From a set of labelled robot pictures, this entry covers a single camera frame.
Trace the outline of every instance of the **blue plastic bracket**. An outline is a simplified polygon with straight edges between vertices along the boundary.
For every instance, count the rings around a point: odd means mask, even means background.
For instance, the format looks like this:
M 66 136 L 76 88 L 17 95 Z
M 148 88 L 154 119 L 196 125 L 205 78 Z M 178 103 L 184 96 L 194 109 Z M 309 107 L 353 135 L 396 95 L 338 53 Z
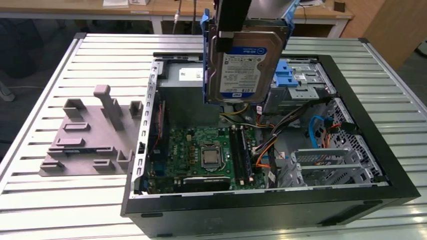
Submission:
M 298 82 L 293 79 L 292 69 L 286 61 L 278 60 L 277 67 L 273 73 L 276 87 L 297 87 Z

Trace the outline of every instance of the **aluminum table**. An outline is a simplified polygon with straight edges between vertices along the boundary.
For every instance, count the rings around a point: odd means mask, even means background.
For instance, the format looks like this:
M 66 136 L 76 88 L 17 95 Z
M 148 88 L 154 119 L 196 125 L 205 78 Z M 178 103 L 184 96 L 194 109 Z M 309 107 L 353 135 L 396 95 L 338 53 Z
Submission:
M 77 34 L 0 165 L 0 239 L 146 239 L 120 217 L 125 175 L 40 177 L 68 98 L 100 105 L 97 84 L 122 105 L 142 101 L 153 52 L 201 52 L 200 36 Z M 344 226 L 194 236 L 194 239 L 427 238 L 427 109 L 357 39 L 290 38 L 286 54 L 330 55 L 421 197 Z

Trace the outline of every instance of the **side panel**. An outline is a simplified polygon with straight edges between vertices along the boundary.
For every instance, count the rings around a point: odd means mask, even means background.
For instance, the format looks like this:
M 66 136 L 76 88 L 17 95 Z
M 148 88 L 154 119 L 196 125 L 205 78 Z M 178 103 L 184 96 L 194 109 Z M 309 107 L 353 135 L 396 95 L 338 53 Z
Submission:
M 149 237 L 208 235 L 245 231 L 280 230 L 345 224 L 360 218 L 385 202 L 318 202 L 309 204 L 269 205 L 162 213 L 130 214 L 130 219 Z

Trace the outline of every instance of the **gray 3d-printed part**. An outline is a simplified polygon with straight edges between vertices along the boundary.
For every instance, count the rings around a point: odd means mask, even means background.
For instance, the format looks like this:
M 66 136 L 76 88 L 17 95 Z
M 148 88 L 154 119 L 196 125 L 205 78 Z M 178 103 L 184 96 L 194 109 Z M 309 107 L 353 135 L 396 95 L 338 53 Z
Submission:
M 141 118 L 142 113 L 142 103 L 140 101 L 130 101 L 128 106 L 128 111 L 130 112 L 132 118 Z
M 109 95 L 101 98 L 108 101 Z M 98 171 L 102 175 L 126 173 L 134 156 L 133 148 L 141 123 L 141 118 L 136 116 L 141 116 L 142 104 L 134 101 L 130 106 L 114 106 L 114 101 L 109 100 L 112 108 L 105 107 L 105 104 L 84 106 L 78 99 L 68 101 L 66 108 L 73 106 L 76 111 L 70 110 L 72 118 L 68 115 L 64 117 L 40 166 L 41 176 L 98 175 Z M 113 111 L 122 130 L 114 129 L 114 121 L 110 121 L 109 116 L 104 117 L 102 109 L 106 108 Z
M 68 118 L 81 118 L 80 110 L 84 110 L 86 107 L 82 104 L 80 98 L 77 99 L 68 99 L 65 102 L 64 107 L 61 108 L 68 116 Z
M 124 155 L 121 151 L 118 151 L 117 153 L 117 158 L 116 158 L 116 162 L 118 163 L 120 165 L 120 168 L 124 170 L 124 169 L 128 169 L 128 166 L 129 166 L 129 162 L 134 156 L 134 152 L 133 150 L 130 149 L 128 151 L 128 155 Z
M 109 159 L 94 159 L 92 166 L 96 169 L 96 171 L 114 170 L 113 162 Z
M 88 131 L 90 129 L 90 125 L 86 122 L 76 122 L 76 123 L 68 123 L 62 127 L 64 131 Z
M 122 122 L 120 120 L 121 110 L 117 104 L 117 101 L 112 100 L 109 96 L 110 87 L 108 85 L 96 85 L 93 96 L 98 98 L 101 105 L 104 107 L 104 114 L 108 116 L 112 123 L 113 129 L 116 131 L 122 130 Z
M 56 140 L 56 146 L 84 146 L 85 141 L 80 138 L 58 138 Z
M 61 172 L 64 170 L 64 164 L 60 161 L 52 160 L 49 162 L 42 162 L 40 168 L 45 172 Z

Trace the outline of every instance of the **desk leg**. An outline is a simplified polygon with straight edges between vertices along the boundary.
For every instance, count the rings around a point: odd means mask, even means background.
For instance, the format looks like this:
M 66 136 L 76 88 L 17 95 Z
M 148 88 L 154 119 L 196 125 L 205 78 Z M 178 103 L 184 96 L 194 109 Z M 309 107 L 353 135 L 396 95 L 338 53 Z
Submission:
M 336 23 L 326 35 L 328 38 L 338 38 L 341 36 L 346 22 L 348 19 L 336 19 Z
M 162 17 L 161 16 L 150 16 L 149 19 L 150 19 L 153 34 L 162 34 L 162 29 L 161 29 Z
M 14 99 L 13 93 L 9 91 L 6 86 L 0 81 L 0 98 L 2 98 L 4 101 L 12 102 Z

